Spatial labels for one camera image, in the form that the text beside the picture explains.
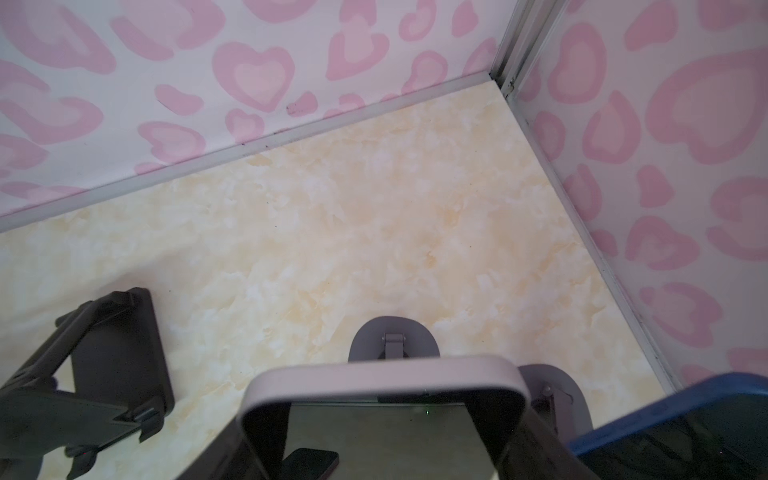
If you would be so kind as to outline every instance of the beige marble surface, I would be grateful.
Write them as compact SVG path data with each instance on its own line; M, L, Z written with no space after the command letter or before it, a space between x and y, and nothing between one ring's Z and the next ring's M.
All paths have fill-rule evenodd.
M491 82L4 233L0 278L3 379L56 316L153 293L176 409L86 479L173 478L257 373L343 362L380 315L444 356L559 366L596 425L663 395Z

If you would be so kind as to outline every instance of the black phone holder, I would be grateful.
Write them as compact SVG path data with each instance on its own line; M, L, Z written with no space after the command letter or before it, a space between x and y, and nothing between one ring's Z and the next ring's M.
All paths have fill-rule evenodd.
M57 329L0 388L0 458L42 460L65 447L67 479L141 432L158 433L174 394L149 290L112 292L56 319ZM54 377L71 357L74 392Z

